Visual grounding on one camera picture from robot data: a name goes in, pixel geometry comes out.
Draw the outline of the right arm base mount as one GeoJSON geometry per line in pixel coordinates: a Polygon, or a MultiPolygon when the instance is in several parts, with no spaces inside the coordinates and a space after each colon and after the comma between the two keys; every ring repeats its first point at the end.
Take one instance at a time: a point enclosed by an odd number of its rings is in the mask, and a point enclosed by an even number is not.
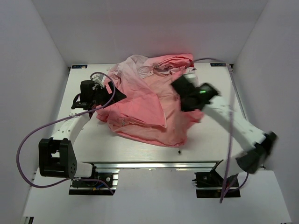
{"type": "MultiPolygon", "coordinates": [[[[192,180],[196,188],[196,197],[198,199],[220,199],[223,180],[214,171],[211,171],[217,162],[199,162],[196,165],[195,178],[192,180]]],[[[228,177],[224,192],[228,191],[224,198],[240,198],[239,187],[238,175],[228,177]]]]}

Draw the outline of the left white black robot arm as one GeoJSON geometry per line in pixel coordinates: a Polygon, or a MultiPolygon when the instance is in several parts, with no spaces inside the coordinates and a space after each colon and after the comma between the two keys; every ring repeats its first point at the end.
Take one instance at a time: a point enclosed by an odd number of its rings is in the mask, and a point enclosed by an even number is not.
{"type": "Polygon", "coordinates": [[[83,127],[90,121],[97,106],[106,108],[127,96],[108,82],[85,80],[80,84],[71,106],[69,118],[48,139],[41,139],[39,148],[39,169],[41,176],[60,178],[82,178],[88,186],[98,183],[99,175],[90,163],[76,159],[73,144],[83,127]]]}

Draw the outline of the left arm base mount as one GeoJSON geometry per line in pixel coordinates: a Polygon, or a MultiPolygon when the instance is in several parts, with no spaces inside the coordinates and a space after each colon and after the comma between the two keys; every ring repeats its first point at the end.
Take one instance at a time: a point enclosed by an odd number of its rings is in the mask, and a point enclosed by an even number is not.
{"type": "Polygon", "coordinates": [[[106,168],[102,164],[93,164],[88,181],[75,179],[71,181],[69,195],[79,196],[112,196],[117,188],[119,169],[106,168]]]}

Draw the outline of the blue label sticker left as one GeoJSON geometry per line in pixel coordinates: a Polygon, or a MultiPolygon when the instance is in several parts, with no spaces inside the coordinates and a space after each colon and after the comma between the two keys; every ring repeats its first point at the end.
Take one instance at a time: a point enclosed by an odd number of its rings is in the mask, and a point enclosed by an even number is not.
{"type": "Polygon", "coordinates": [[[82,65],[72,65],[71,68],[72,68],[72,69],[86,69],[86,68],[87,68],[87,64],[82,64],[82,65]]]}

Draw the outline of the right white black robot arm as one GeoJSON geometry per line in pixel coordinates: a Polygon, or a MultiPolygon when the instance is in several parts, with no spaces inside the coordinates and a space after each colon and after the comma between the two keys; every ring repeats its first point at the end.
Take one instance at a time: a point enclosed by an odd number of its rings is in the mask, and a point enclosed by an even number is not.
{"type": "Polygon", "coordinates": [[[214,86],[209,83],[195,86],[186,76],[179,77],[171,85],[180,97],[181,111],[200,110],[231,134],[243,150],[216,167],[211,174],[214,185],[222,186],[228,176],[242,171],[254,174],[270,156],[278,136],[274,132],[260,130],[240,113],[234,112],[214,86]]]}

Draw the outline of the pink hooded jacket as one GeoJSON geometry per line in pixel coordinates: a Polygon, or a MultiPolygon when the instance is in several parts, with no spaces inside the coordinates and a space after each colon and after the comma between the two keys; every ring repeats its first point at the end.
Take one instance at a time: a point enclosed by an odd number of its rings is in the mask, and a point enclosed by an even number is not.
{"type": "Polygon", "coordinates": [[[195,71],[192,54],[148,58],[132,55],[108,72],[116,88],[127,97],[97,111],[97,119],[122,137],[140,142],[179,147],[188,129],[199,123],[200,110],[182,112],[171,83],[195,71]]]}

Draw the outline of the aluminium table front rail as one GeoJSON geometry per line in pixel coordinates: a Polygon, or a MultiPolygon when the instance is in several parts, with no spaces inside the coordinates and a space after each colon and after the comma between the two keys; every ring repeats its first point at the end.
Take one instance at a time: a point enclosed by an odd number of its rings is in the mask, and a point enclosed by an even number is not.
{"type": "Polygon", "coordinates": [[[189,162],[98,162],[92,163],[97,168],[114,169],[154,169],[154,168],[212,168],[216,161],[189,161],[189,162]]]}

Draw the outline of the blue label sticker right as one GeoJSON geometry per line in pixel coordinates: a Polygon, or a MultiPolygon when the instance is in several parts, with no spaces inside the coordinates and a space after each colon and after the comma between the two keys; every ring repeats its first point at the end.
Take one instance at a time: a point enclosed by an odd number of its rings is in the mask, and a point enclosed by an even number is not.
{"type": "Polygon", "coordinates": [[[226,63],[210,63],[211,67],[227,67],[226,63]]]}

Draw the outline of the blue label sticker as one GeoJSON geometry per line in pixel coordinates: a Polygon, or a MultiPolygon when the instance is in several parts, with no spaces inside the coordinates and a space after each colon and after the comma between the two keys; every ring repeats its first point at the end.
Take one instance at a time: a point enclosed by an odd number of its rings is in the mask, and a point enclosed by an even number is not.
{"type": "Polygon", "coordinates": [[[226,63],[210,63],[211,67],[227,67],[226,63]]]}
{"type": "Polygon", "coordinates": [[[87,68],[87,64],[82,64],[82,65],[72,65],[71,68],[72,68],[72,69],[86,69],[86,68],[87,68]]]}

